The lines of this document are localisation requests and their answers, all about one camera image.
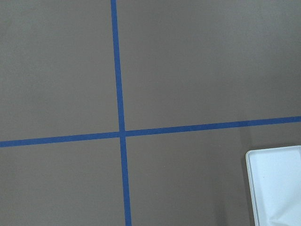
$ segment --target blue line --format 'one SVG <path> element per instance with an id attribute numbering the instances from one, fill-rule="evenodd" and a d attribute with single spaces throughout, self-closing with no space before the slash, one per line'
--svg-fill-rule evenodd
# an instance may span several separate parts
<path id="1" fill-rule="evenodd" d="M 121 154 L 124 214 L 125 214 L 126 226 L 131 226 L 132 225 L 131 205 L 130 205 L 130 193 L 129 193 L 128 170 L 127 170 L 127 142 L 126 142 L 126 129 L 125 129 L 123 96 L 122 96 L 122 80 L 121 80 L 120 55 L 119 55 L 116 0 L 111 0 L 111 14 L 112 14 L 113 47 L 114 47 L 119 135 L 120 135 L 120 154 Z"/>
<path id="2" fill-rule="evenodd" d="M 9 140 L 9 141 L 0 141 L 0 147 L 41 145 L 41 144 L 71 142 L 71 141 L 80 141 L 80 140 L 107 139 L 107 138 L 116 138 L 116 137 L 119 137 L 119 132 L 71 135 L 71 136 L 64 136 L 64 137 L 45 137 L 45 138 L 35 138 L 35 139 L 25 139 L 25 140 Z"/>
<path id="3" fill-rule="evenodd" d="M 164 134 L 164 133 L 201 131 L 201 130 L 209 130 L 209 129 L 225 129 L 225 128 L 237 128 L 237 127 L 248 127 L 248 126 L 283 124 L 283 123 L 291 123 L 291 122 L 301 122 L 301 116 L 249 120 L 249 121 L 232 121 L 232 122 L 221 122 L 221 123 L 202 124 L 202 125 L 193 125 L 193 126 L 166 127 L 166 128 L 157 128 L 157 129 L 130 130 L 130 131 L 126 131 L 126 136 L 134 137 L 134 136 L 144 136 L 144 135 Z"/>

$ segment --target white object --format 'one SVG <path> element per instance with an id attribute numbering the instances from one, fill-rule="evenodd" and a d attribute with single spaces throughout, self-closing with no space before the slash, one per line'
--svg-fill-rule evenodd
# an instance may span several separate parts
<path id="1" fill-rule="evenodd" d="M 301 146 L 249 151 L 256 226 L 301 226 Z"/>

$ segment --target gray floor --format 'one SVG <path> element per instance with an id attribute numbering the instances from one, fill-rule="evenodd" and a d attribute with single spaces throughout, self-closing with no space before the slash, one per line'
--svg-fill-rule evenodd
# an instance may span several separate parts
<path id="1" fill-rule="evenodd" d="M 117 1 L 126 129 L 301 115 L 301 2 Z M 109 0 L 0 1 L 0 141 L 118 131 Z M 127 138 L 133 226 L 253 226 L 245 153 L 301 124 Z M 124 225 L 119 140 L 0 149 L 0 224 Z"/>

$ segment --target horizontal blue line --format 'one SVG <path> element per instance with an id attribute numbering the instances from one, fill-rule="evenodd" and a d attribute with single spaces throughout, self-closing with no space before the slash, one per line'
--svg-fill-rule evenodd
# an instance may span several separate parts
<path id="1" fill-rule="evenodd" d="M 119 132 L 109 132 L 109 133 L 94 133 L 94 134 L 83 134 L 83 135 L 71 135 L 64 137 L 45 137 L 45 138 L 35 138 L 35 139 L 25 139 L 25 140 L 9 140 L 0 141 L 0 147 L 13 147 L 13 146 L 24 146 L 24 145 L 41 145 L 41 144 L 51 144 L 51 143 L 62 143 L 80 140 L 97 140 L 106 138 L 119 137 Z"/>
<path id="2" fill-rule="evenodd" d="M 166 128 L 156 128 L 156 129 L 129 130 L 126 131 L 126 137 L 145 136 L 145 135 L 164 134 L 164 133 L 201 131 L 201 130 L 209 130 L 209 129 L 226 129 L 226 128 L 248 127 L 248 126 L 262 126 L 262 125 L 283 124 L 283 123 L 291 123 L 291 122 L 301 122 L 301 116 L 275 118 L 275 119 L 249 120 L 249 121 L 232 121 L 232 122 L 221 122 L 221 123 L 192 125 L 192 126 L 166 127 Z"/>

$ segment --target white tray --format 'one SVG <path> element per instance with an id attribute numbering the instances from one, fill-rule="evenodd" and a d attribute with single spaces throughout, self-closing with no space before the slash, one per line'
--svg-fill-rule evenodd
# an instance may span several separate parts
<path id="1" fill-rule="evenodd" d="M 246 154 L 256 226 L 301 226 L 301 146 Z"/>

